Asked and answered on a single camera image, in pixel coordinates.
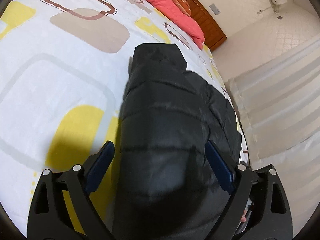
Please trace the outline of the person's right hand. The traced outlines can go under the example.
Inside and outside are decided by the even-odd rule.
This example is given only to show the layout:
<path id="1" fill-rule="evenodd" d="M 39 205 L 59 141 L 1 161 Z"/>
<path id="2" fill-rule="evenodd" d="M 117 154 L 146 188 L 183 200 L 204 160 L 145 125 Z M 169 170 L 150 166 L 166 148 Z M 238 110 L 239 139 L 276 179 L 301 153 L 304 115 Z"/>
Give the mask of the person's right hand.
<path id="1" fill-rule="evenodd" d="M 246 214 L 247 214 L 247 210 L 245 210 L 242 214 L 242 217 L 240 219 L 241 223 L 245 223 L 247 221 Z"/>

